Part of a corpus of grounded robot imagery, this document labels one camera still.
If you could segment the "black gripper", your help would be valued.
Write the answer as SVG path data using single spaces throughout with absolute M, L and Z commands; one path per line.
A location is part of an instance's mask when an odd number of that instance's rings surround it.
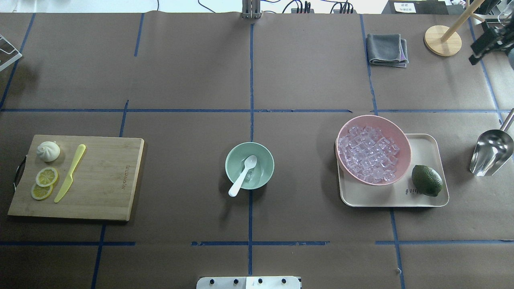
M 514 24 L 508 20 L 506 26 L 490 27 L 487 22 L 482 24 L 483 35 L 471 44 L 473 54 L 469 57 L 470 64 L 476 65 L 490 52 L 503 51 L 509 64 L 513 65 Z

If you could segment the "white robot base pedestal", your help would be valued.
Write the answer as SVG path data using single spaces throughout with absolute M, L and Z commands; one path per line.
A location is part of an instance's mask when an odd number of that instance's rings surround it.
M 296 276 L 240 276 L 202 277 L 197 289 L 301 289 L 302 282 Z

